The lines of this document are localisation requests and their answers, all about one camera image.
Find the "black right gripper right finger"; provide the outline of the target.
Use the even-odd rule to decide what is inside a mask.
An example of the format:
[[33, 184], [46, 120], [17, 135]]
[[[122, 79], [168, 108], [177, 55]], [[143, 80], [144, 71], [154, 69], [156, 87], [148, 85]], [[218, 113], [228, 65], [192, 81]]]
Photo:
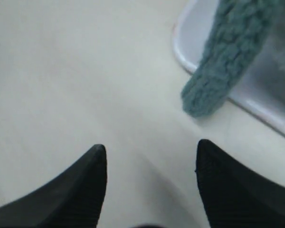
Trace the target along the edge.
[[207, 139], [198, 142], [197, 186], [212, 228], [285, 228], [285, 187]]

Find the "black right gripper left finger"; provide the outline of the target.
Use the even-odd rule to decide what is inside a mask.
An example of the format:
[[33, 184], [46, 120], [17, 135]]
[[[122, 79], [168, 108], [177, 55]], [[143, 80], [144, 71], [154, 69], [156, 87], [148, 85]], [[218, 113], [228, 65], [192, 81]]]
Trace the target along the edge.
[[47, 184], [1, 206], [0, 228], [95, 228], [106, 186], [106, 149], [96, 144]]

